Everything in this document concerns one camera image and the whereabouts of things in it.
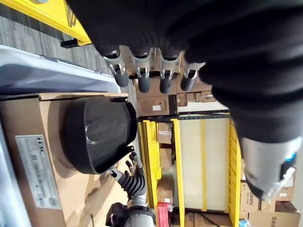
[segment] cardboard box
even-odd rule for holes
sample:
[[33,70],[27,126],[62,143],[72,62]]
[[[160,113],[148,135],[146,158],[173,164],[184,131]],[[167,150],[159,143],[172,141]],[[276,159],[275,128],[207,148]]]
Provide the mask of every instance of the cardboard box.
[[287,181],[286,185],[281,189],[278,193],[276,200],[277,201],[292,201],[294,196],[294,182],[295,182],[295,174]]
[[211,91],[203,91],[201,92],[201,95],[202,103],[212,103],[217,101]]
[[[181,80],[182,80],[182,76],[183,74],[179,74],[177,77],[176,77],[176,86],[177,86],[177,93],[180,94],[180,93],[187,93],[187,91],[183,91],[181,89]],[[201,92],[201,91],[210,91],[212,90],[212,86],[209,85],[209,84],[206,84],[204,82],[201,81],[201,79],[198,77],[196,77],[195,81],[194,81],[194,84],[190,90],[190,92]]]
[[171,168],[171,149],[160,148],[160,166],[161,168]]
[[241,183],[240,218],[247,218],[250,212],[257,212],[259,199],[251,192],[247,183]]
[[137,98],[149,98],[155,96],[167,96],[167,95],[176,95],[177,88],[176,88],[176,80],[172,79],[170,81],[170,90],[167,94],[163,94],[160,92],[160,78],[150,78],[150,90],[146,93],[142,93],[139,90],[138,84],[135,84],[136,87],[136,95]]
[[[0,102],[10,158],[33,227],[91,227],[91,217],[95,226],[104,226],[110,206],[127,203],[114,179],[82,174],[63,154],[60,133],[67,105],[73,98],[95,95],[127,94],[50,93]],[[127,159],[118,164],[122,172]]]
[[194,227],[194,213],[188,213],[185,215],[184,226]]
[[163,175],[157,185],[157,201],[173,203],[174,178],[169,175]]
[[[232,226],[231,219],[228,214],[211,214],[203,213],[205,217],[212,220],[221,227]],[[185,215],[185,227],[214,227],[211,222],[199,215],[198,213],[188,213]]]
[[168,96],[138,98],[137,102],[139,116],[169,115]]
[[196,102],[196,94],[195,93],[187,93],[187,102],[195,103]]
[[202,94],[201,92],[196,93],[196,103],[202,102]]
[[172,123],[158,123],[157,141],[159,143],[171,144],[171,128]]
[[241,183],[240,218],[248,218],[252,212],[275,211],[276,200],[261,201],[249,189],[247,183]]
[[250,213],[249,221],[253,227],[298,227],[300,217],[291,202],[277,201],[275,212]]
[[187,106],[187,94],[177,94],[178,106]]

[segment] gray floor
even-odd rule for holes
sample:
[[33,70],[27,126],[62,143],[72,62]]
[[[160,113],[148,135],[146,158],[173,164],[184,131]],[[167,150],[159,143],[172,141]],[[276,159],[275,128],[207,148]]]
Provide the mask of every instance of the gray floor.
[[[70,36],[31,17],[0,4],[0,45],[14,47],[30,53],[71,61],[90,70],[112,75],[104,59],[93,45],[65,49],[60,46]],[[129,101],[137,110],[136,91],[130,81],[121,92],[129,94]],[[139,149],[138,139],[134,141]]]

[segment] black cable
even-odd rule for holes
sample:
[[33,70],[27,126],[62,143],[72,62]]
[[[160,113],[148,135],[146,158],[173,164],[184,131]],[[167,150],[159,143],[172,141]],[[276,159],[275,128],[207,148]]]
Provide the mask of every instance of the black cable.
[[211,219],[209,219],[208,217],[206,217],[206,216],[205,216],[204,214],[202,214],[202,213],[199,213],[199,212],[197,212],[197,211],[191,211],[190,213],[196,213],[196,214],[202,216],[203,218],[205,218],[206,220],[208,220],[212,225],[215,225],[215,226],[217,226],[217,227],[221,227],[221,226],[219,226],[217,223],[215,223],[214,221],[212,221]]

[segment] silver metal part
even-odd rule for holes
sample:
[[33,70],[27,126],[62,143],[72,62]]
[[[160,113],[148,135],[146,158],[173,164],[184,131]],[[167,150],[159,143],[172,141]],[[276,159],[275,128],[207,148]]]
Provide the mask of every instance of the silver metal part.
[[250,183],[263,191],[262,200],[273,198],[292,176],[294,168],[289,168],[284,174],[284,179],[280,181],[281,165],[294,156],[300,149],[302,141],[301,136],[282,143],[242,139],[244,173]]
[[107,171],[107,173],[111,174],[111,176],[116,180],[118,181],[121,177],[122,177],[122,174],[119,170],[117,170],[116,168],[114,168],[113,166],[110,167]]
[[154,227],[152,217],[146,214],[133,214],[130,216],[124,227]]
[[175,67],[180,61],[181,53],[179,54],[178,58],[172,61],[165,60],[162,55],[160,54],[160,74],[161,79],[165,78],[165,73],[169,72],[169,79],[172,78],[172,75],[175,72]]
[[192,79],[195,79],[198,75],[198,71],[200,68],[202,68],[203,66],[205,65],[205,62],[203,63],[191,63],[191,64],[188,64],[187,67],[184,69],[184,77],[185,78],[188,78],[188,76],[193,73],[194,75],[190,77]]
[[136,58],[133,56],[134,67],[138,78],[150,77],[150,54],[146,58]]
[[113,59],[104,57],[104,60],[114,75],[117,75],[117,73],[125,74],[125,63],[121,54],[119,57]]
[[145,193],[144,195],[133,196],[133,197],[127,202],[127,208],[130,208],[130,207],[132,207],[132,206],[147,207],[146,193]]

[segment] black bar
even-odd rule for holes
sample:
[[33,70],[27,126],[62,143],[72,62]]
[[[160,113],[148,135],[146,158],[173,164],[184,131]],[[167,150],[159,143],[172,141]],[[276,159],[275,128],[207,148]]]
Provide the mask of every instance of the black bar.
[[66,41],[62,41],[60,43],[61,47],[64,47],[66,49],[72,48],[72,47],[77,47],[78,45],[78,40],[76,38],[71,39],[71,40],[66,40]]

